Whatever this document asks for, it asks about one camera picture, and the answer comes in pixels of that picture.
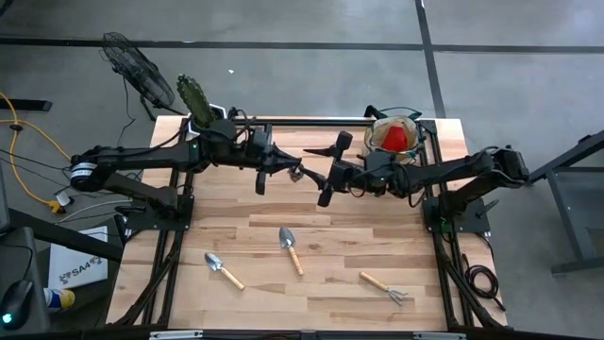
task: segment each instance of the gardening tool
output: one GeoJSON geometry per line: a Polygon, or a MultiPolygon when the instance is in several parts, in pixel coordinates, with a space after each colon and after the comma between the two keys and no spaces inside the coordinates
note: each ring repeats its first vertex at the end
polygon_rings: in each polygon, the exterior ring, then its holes
{"type": "Polygon", "coordinates": [[[235,284],[237,288],[241,290],[245,288],[245,286],[241,282],[239,282],[239,280],[237,280],[237,278],[235,278],[233,274],[231,274],[226,268],[223,267],[223,262],[218,258],[218,256],[212,253],[206,253],[206,263],[208,263],[208,266],[211,268],[211,270],[220,270],[223,274],[225,274],[225,276],[231,282],[233,282],[233,284],[235,284]]]}
{"type": "Polygon", "coordinates": [[[361,279],[371,283],[372,285],[376,286],[377,289],[382,290],[386,293],[388,293],[388,295],[390,296],[390,298],[392,298],[394,300],[394,302],[396,302],[397,305],[402,306],[403,305],[403,297],[405,295],[407,295],[407,293],[401,293],[398,291],[395,291],[394,289],[390,289],[387,285],[385,285],[384,283],[376,280],[375,278],[369,276],[369,274],[365,273],[365,272],[360,272],[359,276],[361,277],[361,279]]]}
{"type": "Polygon", "coordinates": [[[285,227],[281,227],[279,229],[279,242],[281,243],[282,248],[287,249],[290,252],[290,256],[292,257],[292,261],[294,261],[295,270],[298,272],[298,275],[304,275],[304,270],[302,270],[300,260],[298,260],[298,256],[295,254],[295,238],[292,234],[292,231],[285,227]]]}

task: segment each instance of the fan grille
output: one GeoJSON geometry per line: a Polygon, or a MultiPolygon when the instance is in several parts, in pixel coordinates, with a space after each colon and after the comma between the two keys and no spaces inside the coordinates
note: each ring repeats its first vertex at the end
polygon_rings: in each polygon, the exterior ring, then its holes
{"type": "Polygon", "coordinates": [[[122,34],[103,35],[103,52],[113,71],[123,76],[140,94],[156,107],[169,108],[175,96],[158,67],[122,34]]]}

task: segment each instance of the wooden table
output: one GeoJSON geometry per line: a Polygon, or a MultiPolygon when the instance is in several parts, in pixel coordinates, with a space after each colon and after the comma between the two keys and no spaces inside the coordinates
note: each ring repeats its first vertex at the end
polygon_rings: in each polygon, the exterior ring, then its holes
{"type": "MultiPolygon", "coordinates": [[[[461,121],[436,122],[444,160],[465,156],[461,121]]],[[[151,144],[171,137],[179,123],[180,117],[158,117],[151,144]]],[[[344,155],[353,160],[361,153],[363,127],[274,127],[273,136],[279,148],[303,157],[306,167],[327,174],[331,159],[302,149],[327,147],[342,129],[354,136],[344,155]]],[[[147,170],[143,181],[167,185],[170,172],[147,170]]],[[[279,173],[267,179],[266,195],[256,195],[255,177],[253,170],[226,166],[195,176],[193,225],[184,237],[170,328],[446,329],[434,248],[421,208],[412,209],[406,199],[391,195],[341,194],[334,194],[331,204],[321,208],[316,205],[316,185],[309,178],[292,183],[285,172],[279,173]],[[279,227],[289,227],[295,235],[295,249],[305,270],[302,277],[296,275],[287,251],[279,247],[279,227]],[[239,291],[206,266],[208,251],[221,257],[245,290],[239,291]],[[360,271],[409,293],[405,305],[399,307],[361,281],[360,271]]],[[[451,182],[449,188],[464,183],[451,182]]],[[[157,238],[156,231],[144,231],[126,245],[108,322],[122,316],[148,283],[157,238]]],[[[495,270],[488,247],[476,235],[461,234],[460,246],[470,264],[495,270]]],[[[452,288],[451,293],[461,320],[458,291],[452,288]]],[[[158,298],[154,316],[161,301],[158,298]]],[[[496,320],[506,323],[492,300],[481,302],[496,320]]]]}

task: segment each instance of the wooden handle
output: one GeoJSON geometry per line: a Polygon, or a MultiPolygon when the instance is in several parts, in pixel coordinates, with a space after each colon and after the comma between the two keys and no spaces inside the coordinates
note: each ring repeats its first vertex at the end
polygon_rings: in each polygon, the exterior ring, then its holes
{"type": "Polygon", "coordinates": [[[235,278],[233,276],[233,274],[231,274],[226,268],[222,267],[220,268],[220,271],[223,272],[223,274],[225,274],[225,276],[231,281],[233,282],[237,288],[243,290],[245,288],[245,286],[243,285],[243,283],[239,282],[239,280],[237,280],[237,278],[235,278]]]}
{"type": "Polygon", "coordinates": [[[361,277],[361,279],[373,284],[374,286],[376,286],[376,288],[379,288],[381,290],[383,290],[384,292],[388,292],[388,286],[385,285],[384,283],[372,278],[371,276],[369,276],[369,274],[365,273],[365,272],[360,272],[359,276],[361,277]]]}
{"type": "Polygon", "coordinates": [[[290,256],[292,256],[292,261],[294,261],[295,270],[298,272],[298,275],[304,275],[304,270],[302,270],[302,265],[300,264],[300,260],[298,260],[298,256],[295,254],[295,250],[293,246],[288,248],[290,251],[290,256]]]}

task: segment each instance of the gray floor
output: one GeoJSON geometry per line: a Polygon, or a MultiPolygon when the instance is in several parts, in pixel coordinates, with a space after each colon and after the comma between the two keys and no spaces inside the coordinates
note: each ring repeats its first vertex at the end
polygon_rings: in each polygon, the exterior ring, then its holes
{"type": "MultiPolygon", "coordinates": [[[[604,3],[599,0],[425,0],[425,6],[434,43],[604,43],[599,20],[604,3]]],[[[0,35],[95,38],[119,31],[131,39],[184,41],[420,43],[418,27],[412,0],[21,0],[0,18],[0,35]]],[[[252,114],[358,116],[374,104],[405,105],[434,116],[423,52],[143,52],[171,85],[177,74],[187,73],[200,81],[210,101],[252,114]]],[[[462,119],[471,151],[511,144],[535,169],[604,128],[602,55],[441,53],[436,64],[447,117],[462,119]]],[[[0,75],[5,94],[55,103],[50,113],[20,114],[68,153],[114,145],[128,121],[122,80],[98,48],[1,46],[0,75]]],[[[132,89],[130,94],[130,113],[137,121],[124,144],[147,145],[153,124],[132,89]]],[[[175,106],[183,109],[179,100],[175,106]]],[[[9,117],[7,111],[2,114],[9,117]]],[[[10,135],[0,134],[5,149],[10,135]]],[[[31,129],[22,133],[17,153],[66,164],[31,129]]],[[[60,173],[27,165],[64,181],[60,173]]],[[[11,207],[57,220],[32,202],[3,166],[11,207]]],[[[22,176],[46,198],[59,188],[22,176]]],[[[549,272],[551,265],[571,261],[573,255],[546,183],[499,190],[489,198],[501,201],[489,217],[510,324],[525,331],[603,337],[604,270],[558,278],[549,272]]],[[[90,204],[91,199],[79,197],[75,208],[90,204]]],[[[101,308],[99,303],[91,311],[93,319],[101,308]]]]}

